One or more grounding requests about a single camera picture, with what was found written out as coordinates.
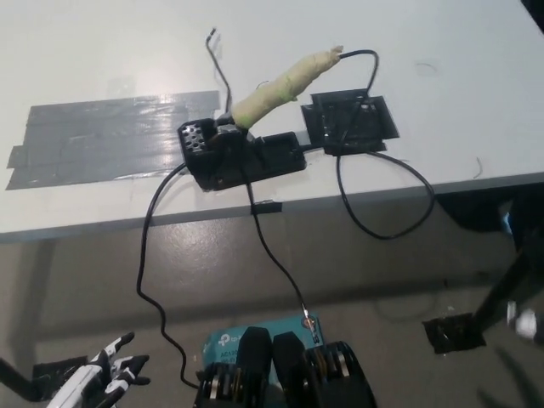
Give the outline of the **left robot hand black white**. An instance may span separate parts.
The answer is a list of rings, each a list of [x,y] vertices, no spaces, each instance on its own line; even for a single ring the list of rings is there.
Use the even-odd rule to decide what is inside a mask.
[[[148,385],[150,379],[139,374],[149,361],[149,355],[116,357],[133,339],[133,332],[117,338],[77,368],[47,407],[117,407],[131,386]]]

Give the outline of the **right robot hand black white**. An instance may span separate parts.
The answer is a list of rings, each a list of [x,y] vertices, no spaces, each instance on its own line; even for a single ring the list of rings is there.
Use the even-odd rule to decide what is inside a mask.
[[[543,314],[533,309],[519,310],[514,301],[507,303],[507,325],[520,337],[543,344]]]

